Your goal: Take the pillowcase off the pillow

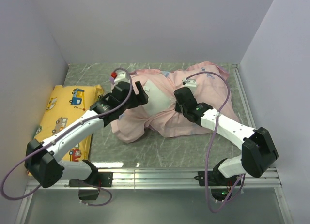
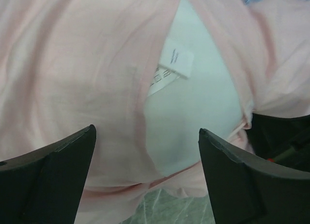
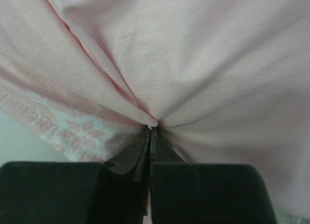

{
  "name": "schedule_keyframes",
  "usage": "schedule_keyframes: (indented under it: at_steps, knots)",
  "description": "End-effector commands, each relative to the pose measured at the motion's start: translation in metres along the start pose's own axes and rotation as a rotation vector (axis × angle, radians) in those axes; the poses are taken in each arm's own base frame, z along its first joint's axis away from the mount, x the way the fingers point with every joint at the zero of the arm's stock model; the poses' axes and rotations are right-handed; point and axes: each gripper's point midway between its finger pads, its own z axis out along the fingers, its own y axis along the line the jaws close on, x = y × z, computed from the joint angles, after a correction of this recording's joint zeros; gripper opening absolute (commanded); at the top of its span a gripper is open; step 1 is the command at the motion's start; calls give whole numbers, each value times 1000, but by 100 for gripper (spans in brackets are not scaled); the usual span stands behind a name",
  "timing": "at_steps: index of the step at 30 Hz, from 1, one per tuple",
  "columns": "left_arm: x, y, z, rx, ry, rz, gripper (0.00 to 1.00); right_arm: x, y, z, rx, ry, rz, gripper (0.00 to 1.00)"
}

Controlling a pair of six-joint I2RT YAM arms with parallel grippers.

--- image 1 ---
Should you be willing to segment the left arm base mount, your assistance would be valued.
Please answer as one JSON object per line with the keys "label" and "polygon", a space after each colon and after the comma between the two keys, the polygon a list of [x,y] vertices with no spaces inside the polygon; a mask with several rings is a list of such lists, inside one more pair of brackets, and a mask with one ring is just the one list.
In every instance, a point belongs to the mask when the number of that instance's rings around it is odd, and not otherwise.
{"label": "left arm base mount", "polygon": [[113,172],[92,172],[85,180],[69,180],[70,188],[78,188],[78,197],[81,201],[95,201],[101,191],[110,188],[113,182]]}

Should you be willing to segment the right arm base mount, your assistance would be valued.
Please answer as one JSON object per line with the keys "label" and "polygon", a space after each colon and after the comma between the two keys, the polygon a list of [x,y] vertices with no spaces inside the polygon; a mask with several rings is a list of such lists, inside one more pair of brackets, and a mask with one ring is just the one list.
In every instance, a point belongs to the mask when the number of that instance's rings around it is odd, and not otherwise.
{"label": "right arm base mount", "polygon": [[230,192],[234,183],[238,180],[238,176],[226,178],[218,172],[208,170],[207,180],[212,198],[215,201],[223,201]]}

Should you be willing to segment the purple princess pillowcase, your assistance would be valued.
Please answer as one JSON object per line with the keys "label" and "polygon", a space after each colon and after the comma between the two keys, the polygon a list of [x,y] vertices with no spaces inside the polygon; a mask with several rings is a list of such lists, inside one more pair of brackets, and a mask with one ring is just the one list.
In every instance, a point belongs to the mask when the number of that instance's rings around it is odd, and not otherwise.
{"label": "purple princess pillowcase", "polygon": [[142,69],[130,76],[134,83],[142,84],[148,103],[127,109],[111,123],[114,135],[125,143],[138,140],[147,128],[165,138],[210,133],[182,114],[182,108],[193,112],[195,102],[206,103],[239,121],[225,84],[229,74],[213,63],[202,62],[174,72]]}

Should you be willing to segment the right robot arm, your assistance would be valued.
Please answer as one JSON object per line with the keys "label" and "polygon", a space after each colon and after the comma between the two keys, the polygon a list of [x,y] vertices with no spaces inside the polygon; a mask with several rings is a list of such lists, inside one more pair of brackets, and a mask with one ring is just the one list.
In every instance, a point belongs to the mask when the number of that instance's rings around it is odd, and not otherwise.
{"label": "right robot arm", "polygon": [[213,186],[226,184],[230,178],[247,173],[259,178],[279,157],[270,132],[260,127],[247,127],[218,113],[206,103],[197,103],[189,88],[174,92],[179,111],[190,122],[214,131],[240,150],[239,156],[223,159],[208,174]]}

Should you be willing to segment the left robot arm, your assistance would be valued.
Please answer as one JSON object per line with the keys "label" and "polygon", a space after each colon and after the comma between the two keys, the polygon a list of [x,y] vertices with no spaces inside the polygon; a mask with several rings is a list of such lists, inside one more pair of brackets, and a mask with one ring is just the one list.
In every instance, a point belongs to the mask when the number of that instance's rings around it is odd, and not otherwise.
{"label": "left robot arm", "polygon": [[119,82],[111,93],[93,104],[84,115],[62,131],[42,142],[36,139],[30,141],[26,149],[25,168],[43,188],[61,179],[80,180],[86,186],[98,185],[100,177],[94,164],[88,160],[64,162],[62,158],[87,136],[118,119],[127,109],[147,102],[148,95],[139,81],[134,85]]}

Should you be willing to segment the white pillow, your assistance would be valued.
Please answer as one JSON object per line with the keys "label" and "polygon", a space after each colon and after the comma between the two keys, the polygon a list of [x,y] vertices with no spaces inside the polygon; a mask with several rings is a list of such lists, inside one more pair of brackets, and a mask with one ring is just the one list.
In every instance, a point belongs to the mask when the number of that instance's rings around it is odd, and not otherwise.
{"label": "white pillow", "polygon": [[151,80],[147,80],[143,89],[148,96],[148,102],[143,108],[149,116],[157,115],[172,105],[172,100]]}

